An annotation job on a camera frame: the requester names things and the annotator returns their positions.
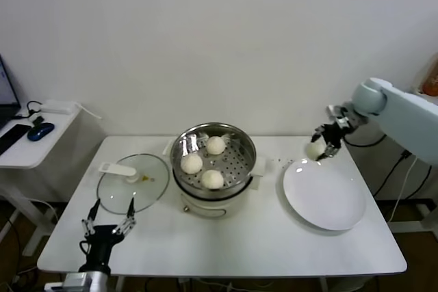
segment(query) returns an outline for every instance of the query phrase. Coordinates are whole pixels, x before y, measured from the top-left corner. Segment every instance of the laptop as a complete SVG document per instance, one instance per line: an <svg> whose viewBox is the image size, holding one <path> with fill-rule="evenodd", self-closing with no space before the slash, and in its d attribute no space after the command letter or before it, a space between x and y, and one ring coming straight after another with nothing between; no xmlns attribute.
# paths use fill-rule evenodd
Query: laptop
<svg viewBox="0 0 438 292"><path fill-rule="evenodd" d="M0 129L11 121L20 108L20 102L0 56Z"/></svg>

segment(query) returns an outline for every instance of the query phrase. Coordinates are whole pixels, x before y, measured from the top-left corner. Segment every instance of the cable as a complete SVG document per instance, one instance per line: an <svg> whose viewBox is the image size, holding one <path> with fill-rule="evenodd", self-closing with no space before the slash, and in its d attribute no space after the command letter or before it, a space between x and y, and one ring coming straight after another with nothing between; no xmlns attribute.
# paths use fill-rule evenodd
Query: cable
<svg viewBox="0 0 438 292"><path fill-rule="evenodd" d="M386 138L386 135L383 135L379 140L375 141L374 143L366 144L366 145L357 145L357 144L350 143L345 137L343 139L347 145L350 145L353 147L373 147L377 144L380 144L385 138Z"/></svg>
<svg viewBox="0 0 438 292"><path fill-rule="evenodd" d="M14 290L12 289L12 287L7 283L7 282L2 282L0 283L0 286L2 285L6 285L6 287L8 288L9 292L14 292Z"/></svg>
<svg viewBox="0 0 438 292"><path fill-rule="evenodd" d="M87 244L88 245L88 250L85 251L85 249L83 248L83 245ZM79 249L81 249L82 253L84 253L86 256L88 255L88 251L90 250L90 244L88 244L87 241L80 241L79 242Z"/></svg>
<svg viewBox="0 0 438 292"><path fill-rule="evenodd" d="M148 284L154 279L154 277L147 278L144 282L144 292L148 292Z"/></svg>
<svg viewBox="0 0 438 292"><path fill-rule="evenodd" d="M270 281L269 283L266 284L257 284L257 283L253 283L256 287L260 288L260 289L266 289L267 287L270 287L271 285L274 284L274 281Z"/></svg>
<svg viewBox="0 0 438 292"><path fill-rule="evenodd" d="M418 188L417 188L415 191L413 191L412 193L410 193L409 196L407 196L407 197L405 198L405 200L408 200L409 198L411 198L412 196L414 196L416 193L418 193L418 191L419 191L421 188L423 188L424 184L425 184L426 181L427 181L427 178L429 178L429 176L430 176L430 171L431 171L431 170L432 170L432 166L430 165L430 166L429 166L429 170L427 170L427 174L426 174L426 176L424 177L424 179L423 179L422 183L420 184L420 186L418 186Z"/></svg>
<svg viewBox="0 0 438 292"><path fill-rule="evenodd" d="M376 276L376 292L381 292L381 282L378 276Z"/></svg>
<svg viewBox="0 0 438 292"><path fill-rule="evenodd" d="M57 213L56 213L55 208L53 208L48 202L43 201L43 200L38 200L38 199L36 199L36 198L21 198L21 199L28 200L28 201L31 201L31 202L43 203L44 205L47 205L47 206L52 210L53 215L54 215L55 218L56 218L56 222L57 222L57 223L59 222L60 218L57 216Z"/></svg>
<svg viewBox="0 0 438 292"><path fill-rule="evenodd" d="M372 195L373 197L376 197L377 194L382 190L382 188L384 188L384 186L386 186L389 177L392 175L392 173L394 172L394 170L398 167L398 165L400 163L402 163L403 160L407 159L409 156L411 155L411 152L404 150L403 153L401 154L400 158L398 159L398 161L396 162L396 164L394 164L394 166L392 167L391 171L389 171L389 173L386 175L385 179L383 180L382 185L377 189L377 191L375 191Z"/></svg>
<svg viewBox="0 0 438 292"><path fill-rule="evenodd" d="M9 222L9 225L11 226L12 230L15 233L15 237L16 237L16 243L18 245L18 257L17 257L17 261L16 261L16 270L15 270L15 275L16 273L19 272L19 268L20 268L20 262L21 262L21 243L20 243L20 235L18 234L18 231L14 225L13 222L10 221L10 219L8 217L6 217L2 212L0 212L2 216L4 216L4 218L6 218L6 220Z"/></svg>
<svg viewBox="0 0 438 292"><path fill-rule="evenodd" d="M91 116L94 116L96 119L102 120L101 116L98 116L97 114L94 114L93 112L91 112L89 109L86 109L81 103L76 102L75 104L76 104L76 106L80 107L81 109L83 109L85 112L87 112Z"/></svg>
<svg viewBox="0 0 438 292"><path fill-rule="evenodd" d="M40 112L41 112L41 109L31 109L31 108L30 108L29 105L31 105L31 104L33 104L33 103L35 103L35 104L39 104L39 105L42 105L42 103L41 103L41 102L38 102L38 101L29 101L29 102L27 102L27 104L26 104L27 115L26 115L26 116L24 116L24 115L13 116L12 119L13 119L13 120L28 119L28 118L30 118L31 116L33 116L35 113L40 113Z"/></svg>
<svg viewBox="0 0 438 292"><path fill-rule="evenodd" d="M394 209L392 210L391 217L389 218L389 220L387 222L391 222L392 219L394 218L394 213L396 213L398 203L399 203L400 199L402 198L404 186L406 185L406 182L408 181L409 174L411 173L413 166L417 163L417 160L418 160L418 158L415 157L411 166L409 167L408 171L406 172L406 176L404 176L403 185L402 185L402 188L400 188L400 193L398 194L396 205L394 205Z"/></svg>
<svg viewBox="0 0 438 292"><path fill-rule="evenodd" d="M203 284L207 284L207 285L216 285L217 287L225 287L225 288L229 288L230 286L227 286L225 284L220 284L220 283L210 283L210 282L205 282L203 280L199 280L197 279L198 282L201 282ZM231 290L236 290L236 291L243 291L243 292L267 292L267 291L260 291L260 290L246 290L246 289L238 289L237 287L233 287L231 286Z"/></svg>

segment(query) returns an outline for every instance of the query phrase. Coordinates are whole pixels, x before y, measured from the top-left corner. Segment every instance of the blue computer mouse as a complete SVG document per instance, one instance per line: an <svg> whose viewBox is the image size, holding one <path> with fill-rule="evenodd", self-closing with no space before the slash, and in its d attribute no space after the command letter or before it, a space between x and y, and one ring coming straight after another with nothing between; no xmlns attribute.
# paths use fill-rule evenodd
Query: blue computer mouse
<svg viewBox="0 0 438 292"><path fill-rule="evenodd" d="M32 127L27 132L27 139L31 140L33 142L37 142L41 138L43 138L45 135L50 133L52 130L54 130L55 125L50 122L43 122L40 123L38 126Z"/></svg>

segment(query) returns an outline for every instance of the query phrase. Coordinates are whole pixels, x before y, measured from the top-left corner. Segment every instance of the white wall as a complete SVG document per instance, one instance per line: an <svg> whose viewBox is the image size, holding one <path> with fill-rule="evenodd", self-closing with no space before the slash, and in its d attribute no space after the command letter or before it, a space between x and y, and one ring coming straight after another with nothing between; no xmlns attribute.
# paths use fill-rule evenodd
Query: white wall
<svg viewBox="0 0 438 292"><path fill-rule="evenodd" d="M407 87L438 49L437 10L436 0L0 0L0 53L29 98L105 117L78 124L92 137L70 169L104 134L210 120L309 134L369 76Z"/></svg>

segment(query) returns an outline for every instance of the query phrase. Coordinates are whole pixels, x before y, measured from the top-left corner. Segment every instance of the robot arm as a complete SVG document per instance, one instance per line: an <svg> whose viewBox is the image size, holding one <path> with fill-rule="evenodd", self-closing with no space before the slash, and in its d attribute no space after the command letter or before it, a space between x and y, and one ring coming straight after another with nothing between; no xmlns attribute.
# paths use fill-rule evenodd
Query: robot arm
<svg viewBox="0 0 438 292"><path fill-rule="evenodd" d="M334 156L345 135L372 120L416 157L438 164L438 106L419 96L402 92L385 80L370 78L356 88L350 102L328 106L327 111L334 123L318 127L311 140L325 142L318 160Z"/></svg>

